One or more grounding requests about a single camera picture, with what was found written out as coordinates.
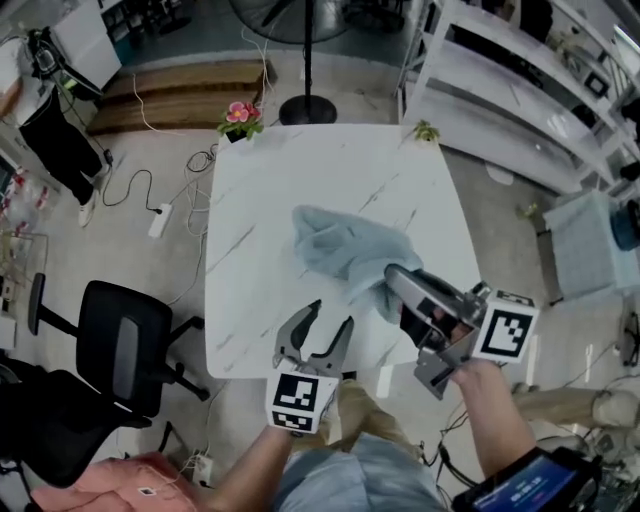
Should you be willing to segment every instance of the white shelf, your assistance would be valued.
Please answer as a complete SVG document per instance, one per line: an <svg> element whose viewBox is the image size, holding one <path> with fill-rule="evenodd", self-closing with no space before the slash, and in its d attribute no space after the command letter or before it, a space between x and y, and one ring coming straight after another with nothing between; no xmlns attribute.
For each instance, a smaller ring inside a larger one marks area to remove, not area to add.
<svg viewBox="0 0 640 512"><path fill-rule="evenodd" d="M425 46L430 34L423 34ZM568 109L526 79L450 41L443 43L432 78L464 90L522 119L595 169L609 183L611 170L591 131Z"/></svg>
<svg viewBox="0 0 640 512"><path fill-rule="evenodd" d="M585 18L576 11L573 6L569 5L565 0L551 0L554 7L562 11L567 17L584 30L598 45L613 59L613 61L625 72L627 78L633 83L634 87L640 91L640 81L629 70L627 64L622 59L622 55L615 44L607 41L600 32L598 32Z"/></svg>
<svg viewBox="0 0 640 512"><path fill-rule="evenodd" d="M413 93L405 84L406 95ZM440 143L482 158L558 193L581 190L580 173L567 152L522 125L470 101L426 88L405 124L424 119L440 131Z"/></svg>
<svg viewBox="0 0 640 512"><path fill-rule="evenodd" d="M550 48L497 16L471 7L462 1L455 0L455 2L455 11L451 20L453 25L465 28L506 48L553 78L593 110L609 128L614 131L620 130L623 135L622 143L636 158L640 159L640 149L633 136L610 115L611 103L609 100L607 98L596 99L573 77Z"/></svg>

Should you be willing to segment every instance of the flower pot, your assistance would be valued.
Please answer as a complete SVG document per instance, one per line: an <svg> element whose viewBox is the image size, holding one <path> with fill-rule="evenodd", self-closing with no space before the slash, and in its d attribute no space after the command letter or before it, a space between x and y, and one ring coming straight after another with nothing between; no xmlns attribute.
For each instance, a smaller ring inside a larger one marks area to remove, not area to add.
<svg viewBox="0 0 640 512"><path fill-rule="evenodd" d="M234 142L245 139L247 137L247 132L227 132L227 137L229 137L229 141L233 144Z"/></svg>

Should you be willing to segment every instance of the beige pants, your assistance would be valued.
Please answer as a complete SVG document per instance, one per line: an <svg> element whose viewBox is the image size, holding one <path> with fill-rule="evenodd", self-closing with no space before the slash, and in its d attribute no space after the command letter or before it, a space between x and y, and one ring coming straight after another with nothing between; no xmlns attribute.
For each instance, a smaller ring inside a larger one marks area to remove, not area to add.
<svg viewBox="0 0 640 512"><path fill-rule="evenodd" d="M526 420L545 420L556 425L634 428L640 417L638 398L624 390L558 388L518 393L513 400Z"/></svg>
<svg viewBox="0 0 640 512"><path fill-rule="evenodd" d="M420 450L411 444L396 419L384 412L355 380L345 380L338 388L338 414L342 424L342 439L329 448L348 452L362 432L393 441L416 459ZM296 439L292 453L327 447L331 422L326 418L315 434Z"/></svg>

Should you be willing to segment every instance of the pink flower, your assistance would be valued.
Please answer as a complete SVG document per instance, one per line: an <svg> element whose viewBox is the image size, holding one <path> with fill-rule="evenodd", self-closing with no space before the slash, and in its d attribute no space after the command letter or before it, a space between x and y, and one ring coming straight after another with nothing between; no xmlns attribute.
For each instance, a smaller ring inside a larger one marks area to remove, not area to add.
<svg viewBox="0 0 640 512"><path fill-rule="evenodd" d="M230 123L237 123L238 121L244 123L247 119L249 119L249 111L244 107L242 102L234 101L229 105L227 121Z"/></svg>
<svg viewBox="0 0 640 512"><path fill-rule="evenodd" d="M260 111L253 106L253 103L245 103L244 104L244 108L246 108L249 111L249 115L251 117L255 117L256 119L260 119Z"/></svg>

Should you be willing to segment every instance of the fan base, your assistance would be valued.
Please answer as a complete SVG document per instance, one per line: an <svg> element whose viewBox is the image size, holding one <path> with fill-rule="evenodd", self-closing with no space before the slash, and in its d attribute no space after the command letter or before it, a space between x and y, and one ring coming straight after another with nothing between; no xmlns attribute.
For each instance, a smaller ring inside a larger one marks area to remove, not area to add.
<svg viewBox="0 0 640 512"><path fill-rule="evenodd" d="M311 95L311 108L307 115L304 106L305 96L294 96L280 107L280 122L291 124L331 124L338 118L338 111L333 103L321 96Z"/></svg>

